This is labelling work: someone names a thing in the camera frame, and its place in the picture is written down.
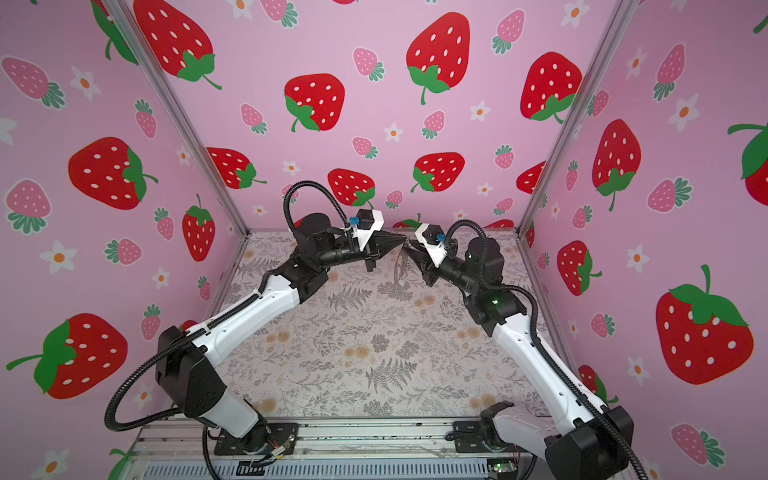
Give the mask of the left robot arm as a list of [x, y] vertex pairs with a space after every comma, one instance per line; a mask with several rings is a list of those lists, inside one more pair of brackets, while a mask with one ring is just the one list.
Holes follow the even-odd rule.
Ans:
[[222, 429], [245, 452], [263, 449], [270, 436], [267, 421], [229, 391], [217, 366], [270, 321], [317, 293], [332, 267], [362, 262], [373, 270], [405, 243], [404, 235], [382, 226], [377, 210], [361, 210], [347, 228], [333, 227], [322, 213], [304, 217], [292, 230], [297, 245], [290, 257], [267, 271], [248, 297], [186, 331], [172, 327], [161, 334], [158, 348], [169, 353], [156, 366], [158, 385], [185, 417]]

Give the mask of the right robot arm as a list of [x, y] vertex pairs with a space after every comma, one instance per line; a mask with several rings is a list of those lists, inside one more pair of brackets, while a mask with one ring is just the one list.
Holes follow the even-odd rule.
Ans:
[[542, 459], [557, 479], [612, 479], [634, 464], [634, 423], [609, 407], [568, 369], [536, 328], [538, 305], [525, 289], [503, 283], [498, 243], [472, 239], [464, 257], [440, 240], [411, 240], [406, 254], [427, 285], [456, 286], [471, 318], [507, 353], [548, 411], [537, 417], [510, 402], [481, 415], [488, 444], [514, 445]]

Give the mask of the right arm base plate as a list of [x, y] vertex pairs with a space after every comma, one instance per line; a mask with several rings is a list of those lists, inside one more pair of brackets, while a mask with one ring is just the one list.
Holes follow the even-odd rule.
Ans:
[[527, 453], [522, 447], [492, 439], [478, 420], [455, 421], [445, 440], [453, 442], [458, 453]]

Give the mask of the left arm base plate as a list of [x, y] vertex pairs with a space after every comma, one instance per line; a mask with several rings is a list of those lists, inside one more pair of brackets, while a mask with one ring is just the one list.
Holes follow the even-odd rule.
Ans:
[[265, 457], [277, 452], [277, 456], [292, 455], [298, 440], [299, 429], [299, 423], [278, 422], [257, 424], [243, 438], [236, 438], [222, 431], [216, 439], [214, 454]]

